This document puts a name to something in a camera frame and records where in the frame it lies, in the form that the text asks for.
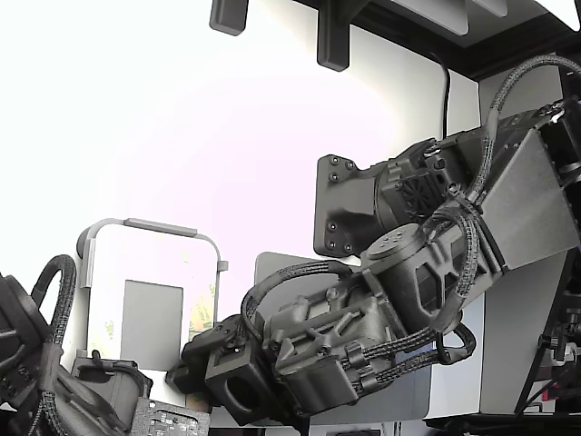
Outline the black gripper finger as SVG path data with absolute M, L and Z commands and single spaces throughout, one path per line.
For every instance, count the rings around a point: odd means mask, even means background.
M 205 332 L 194 335 L 182 349 L 183 363 L 194 364 L 195 362 L 205 362 L 207 360 L 206 342 L 207 335 Z
M 166 372 L 165 381 L 175 391 L 182 394 L 208 394 L 205 382 L 206 361 L 194 360 L 192 364 L 179 361 Z

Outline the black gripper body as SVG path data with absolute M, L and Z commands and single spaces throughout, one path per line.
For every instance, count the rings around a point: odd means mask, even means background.
M 199 334 L 201 357 L 207 362 L 214 352 L 233 353 L 255 343 L 241 316 L 229 316 L 214 327 Z

